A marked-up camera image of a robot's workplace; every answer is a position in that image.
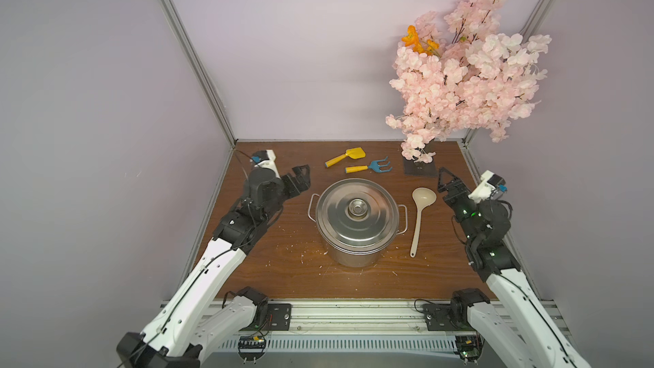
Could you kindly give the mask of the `beige plastic ladle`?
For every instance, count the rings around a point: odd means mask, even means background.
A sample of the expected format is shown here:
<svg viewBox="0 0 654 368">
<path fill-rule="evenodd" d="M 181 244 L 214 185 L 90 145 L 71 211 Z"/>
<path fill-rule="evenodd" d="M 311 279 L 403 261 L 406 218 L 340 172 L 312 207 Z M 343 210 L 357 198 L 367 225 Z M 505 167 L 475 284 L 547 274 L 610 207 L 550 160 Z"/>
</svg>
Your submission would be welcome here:
<svg viewBox="0 0 654 368">
<path fill-rule="evenodd" d="M 414 258 L 417 255 L 417 248 L 420 240 L 420 233 L 422 227 L 422 213 L 427 207 L 431 206 L 436 202 L 437 195 L 433 190 L 429 188 L 419 187 L 413 191 L 412 199 L 417 208 L 416 224 L 415 224 L 411 247 L 410 247 L 410 256 Z"/>
</svg>

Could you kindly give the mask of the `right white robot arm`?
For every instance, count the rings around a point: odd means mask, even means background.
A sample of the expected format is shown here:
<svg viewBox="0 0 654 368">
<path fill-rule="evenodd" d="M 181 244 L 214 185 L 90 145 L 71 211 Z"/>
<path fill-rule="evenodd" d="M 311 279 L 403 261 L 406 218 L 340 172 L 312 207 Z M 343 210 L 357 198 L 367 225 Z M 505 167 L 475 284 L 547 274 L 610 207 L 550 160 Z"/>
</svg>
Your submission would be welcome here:
<svg viewBox="0 0 654 368">
<path fill-rule="evenodd" d="M 466 239 L 468 263 L 502 303 L 513 324 L 507 325 L 490 299 L 477 289 L 454 293 L 449 318 L 480 334 L 507 367 L 587 367 L 541 304 L 504 238 L 511 228 L 512 205 L 502 199 L 506 182 L 486 171 L 475 189 L 444 167 L 438 191 L 453 211 Z"/>
</svg>

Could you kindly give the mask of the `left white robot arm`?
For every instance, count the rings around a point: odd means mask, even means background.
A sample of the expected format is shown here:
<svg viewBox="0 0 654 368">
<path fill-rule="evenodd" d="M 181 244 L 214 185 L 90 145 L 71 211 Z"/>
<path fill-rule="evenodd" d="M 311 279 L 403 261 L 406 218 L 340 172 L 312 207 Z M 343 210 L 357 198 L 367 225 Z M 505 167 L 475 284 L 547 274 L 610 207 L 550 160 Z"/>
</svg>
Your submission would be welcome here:
<svg viewBox="0 0 654 368">
<path fill-rule="evenodd" d="M 260 330 L 268 299 L 250 287 L 205 320 L 204 313 L 232 273 L 279 219 L 284 203 L 308 191 L 310 168 L 279 175 L 262 161 L 247 175 L 243 194 L 221 218 L 204 254 L 177 293 L 140 332 L 117 345 L 122 367 L 199 367 L 228 337 L 253 326 Z"/>
</svg>

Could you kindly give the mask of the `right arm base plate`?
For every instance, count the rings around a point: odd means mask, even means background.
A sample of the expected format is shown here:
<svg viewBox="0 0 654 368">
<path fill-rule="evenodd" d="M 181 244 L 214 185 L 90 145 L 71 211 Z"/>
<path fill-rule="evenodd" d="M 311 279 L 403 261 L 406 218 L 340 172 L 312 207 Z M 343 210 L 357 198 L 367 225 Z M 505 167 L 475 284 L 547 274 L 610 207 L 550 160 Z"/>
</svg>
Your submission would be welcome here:
<svg viewBox="0 0 654 368">
<path fill-rule="evenodd" d="M 457 332 L 461 330 L 456 323 L 451 305 L 424 303 L 420 307 L 429 332 Z"/>
</svg>

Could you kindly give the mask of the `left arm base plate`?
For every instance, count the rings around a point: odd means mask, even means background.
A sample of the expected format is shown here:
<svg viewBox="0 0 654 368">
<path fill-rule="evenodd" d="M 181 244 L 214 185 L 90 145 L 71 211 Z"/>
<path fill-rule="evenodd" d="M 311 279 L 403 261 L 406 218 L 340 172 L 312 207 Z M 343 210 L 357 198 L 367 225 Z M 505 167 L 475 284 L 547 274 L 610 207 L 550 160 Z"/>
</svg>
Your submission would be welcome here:
<svg viewBox="0 0 654 368">
<path fill-rule="evenodd" d="M 287 332 L 291 327 L 291 315 L 291 303 L 260 304 L 256 308 L 254 320 L 245 328 L 245 331 Z"/>
</svg>

